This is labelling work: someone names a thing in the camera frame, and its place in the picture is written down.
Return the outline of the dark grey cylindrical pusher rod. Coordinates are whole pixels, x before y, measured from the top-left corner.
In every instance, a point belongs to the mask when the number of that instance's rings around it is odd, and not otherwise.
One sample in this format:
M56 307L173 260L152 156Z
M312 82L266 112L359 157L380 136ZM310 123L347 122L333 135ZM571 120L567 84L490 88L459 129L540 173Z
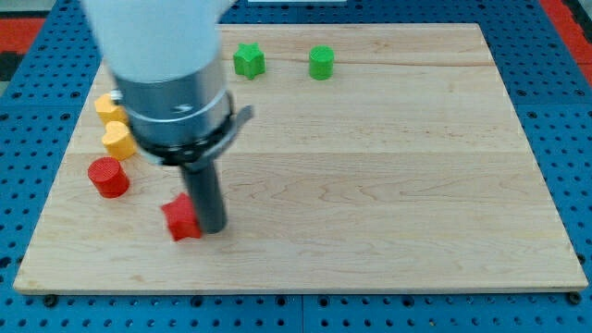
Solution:
M227 225L228 217L216 165L210 163L201 169L183 166L181 175L201 231L207 234L222 231Z

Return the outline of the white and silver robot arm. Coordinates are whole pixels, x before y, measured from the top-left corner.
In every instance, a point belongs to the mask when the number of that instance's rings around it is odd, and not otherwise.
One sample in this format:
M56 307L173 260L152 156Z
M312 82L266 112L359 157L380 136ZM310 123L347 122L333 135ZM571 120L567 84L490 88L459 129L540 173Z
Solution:
M236 109L217 23L229 1L82 0L115 99L152 163L179 167L203 232L228 222L216 159L253 117Z

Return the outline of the yellow block behind arm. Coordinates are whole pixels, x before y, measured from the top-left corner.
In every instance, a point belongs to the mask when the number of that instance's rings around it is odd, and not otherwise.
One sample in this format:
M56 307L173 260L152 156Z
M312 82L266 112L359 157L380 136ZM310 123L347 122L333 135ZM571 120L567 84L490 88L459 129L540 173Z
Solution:
M125 125L129 123L125 107L123 105L116 105L109 93L102 94L98 97L94 101L94 108L97 116L104 125L112 121L121 122Z

